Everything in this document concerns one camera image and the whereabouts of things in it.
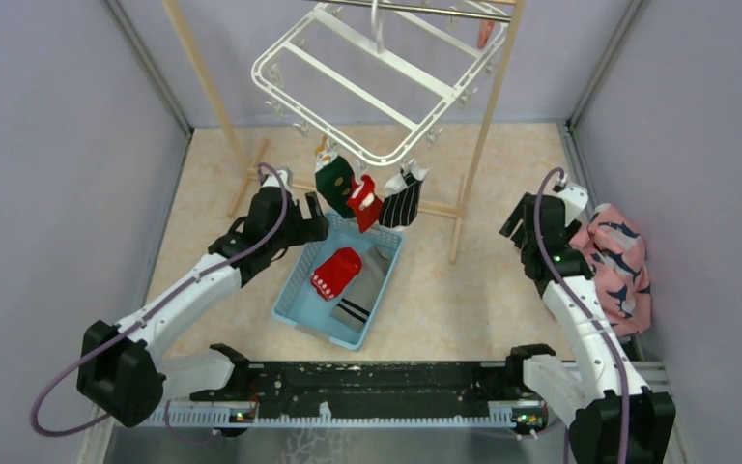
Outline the light blue plastic basket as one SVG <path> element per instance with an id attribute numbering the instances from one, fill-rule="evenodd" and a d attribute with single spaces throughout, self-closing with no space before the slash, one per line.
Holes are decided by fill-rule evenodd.
<path id="1" fill-rule="evenodd" d="M 325 216 L 330 224 L 328 237 L 322 242 L 312 242 L 303 247 L 295 268 L 274 304 L 272 315 L 289 326 L 323 338 L 337 346 L 356 351 L 361 347 L 378 312 L 385 289 L 394 273 L 405 237 L 400 232 L 378 226 L 360 233 L 354 221 L 344 219 L 334 211 L 326 212 Z M 316 293 L 309 282 L 313 271 L 341 247 L 352 248 L 360 257 L 370 247 L 384 248 L 391 255 L 391 266 L 382 291 L 361 333 L 352 331 L 331 317 L 333 308 L 356 277 L 339 297 L 328 302 Z"/>

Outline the grey striped sock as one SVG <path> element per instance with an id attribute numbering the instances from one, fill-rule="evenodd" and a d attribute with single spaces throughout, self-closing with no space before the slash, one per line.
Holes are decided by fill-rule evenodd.
<path id="1" fill-rule="evenodd" d="M 333 308 L 331 317 L 352 331 L 361 333 L 373 313 L 391 266 L 384 248 L 371 246 L 362 256 L 362 269 Z"/>

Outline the white clip hanger frame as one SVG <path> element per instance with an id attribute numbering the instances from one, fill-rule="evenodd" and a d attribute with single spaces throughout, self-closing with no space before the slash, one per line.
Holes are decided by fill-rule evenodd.
<path id="1" fill-rule="evenodd" d="M 392 2 L 418 5 L 423 1 Z M 433 8 L 446 9 L 457 6 L 461 1 L 427 2 Z M 373 34 L 370 14 L 369 9 L 350 6 L 343 7 L 338 13 L 345 23 L 366 36 Z M 442 82 L 454 85 L 471 66 L 473 59 L 469 54 L 432 37 L 393 12 L 384 12 L 383 17 L 385 48 L 438 77 Z M 452 19 L 430 14 L 423 14 L 421 19 L 471 47 L 483 47 L 499 31 L 493 23 L 475 19 Z M 377 62 L 320 24 L 314 23 L 306 29 L 302 40 L 305 51 L 413 121 L 420 121 L 440 100 L 435 94 Z M 390 154 L 407 136 L 407 129 L 320 74 L 294 54 L 279 54 L 270 69 L 280 73 L 283 89 L 289 96 L 375 155 Z M 476 77 L 471 85 L 473 93 L 470 99 L 462 105 L 454 103 L 449 107 L 438 123 L 441 132 L 436 142 L 448 118 L 472 105 L 491 76 L 490 73 L 482 73 Z M 287 119 L 301 134 L 298 130 L 301 122 L 299 116 L 290 110 L 284 110 L 277 116 Z M 324 136 L 316 129 L 310 129 L 308 134 L 301 135 L 316 134 Z M 421 140 L 406 157 L 420 144 L 434 145 Z"/>

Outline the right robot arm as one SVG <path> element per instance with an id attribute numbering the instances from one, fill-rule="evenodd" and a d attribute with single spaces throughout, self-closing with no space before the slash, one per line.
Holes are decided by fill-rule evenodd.
<path id="1" fill-rule="evenodd" d="M 676 410 L 624 353 L 599 305 L 594 273 L 569 244 L 583 208 L 563 194 L 525 193 L 500 230 L 520 251 L 525 276 L 565 330 L 578 374 L 545 344 L 512 348 L 505 385 L 539 394 L 566 425 L 578 463 L 662 463 Z"/>

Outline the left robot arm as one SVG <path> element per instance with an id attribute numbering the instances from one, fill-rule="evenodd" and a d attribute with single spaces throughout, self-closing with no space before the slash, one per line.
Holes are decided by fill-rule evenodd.
<path id="1" fill-rule="evenodd" d="M 209 247 L 200 261 L 169 290 L 115 324 L 94 323 L 84 334 L 77 390 L 126 427 L 148 419 L 168 400 L 197 392 L 244 397 L 249 371 L 236 353 L 214 345 L 200 355 L 167 359 L 165 353 L 199 318 L 234 295 L 290 248 L 321 242 L 329 222 L 318 196 L 308 192 L 309 217 L 291 192 L 261 187 L 247 216 Z"/>

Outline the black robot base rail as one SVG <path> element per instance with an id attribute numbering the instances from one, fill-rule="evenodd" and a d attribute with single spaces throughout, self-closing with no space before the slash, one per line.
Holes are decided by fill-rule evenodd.
<path id="1" fill-rule="evenodd" d="M 234 365 L 196 402 L 240 402 L 265 425 L 461 426 L 521 435 L 552 425 L 545 402 L 524 391 L 504 362 L 251 362 L 223 345 Z"/>

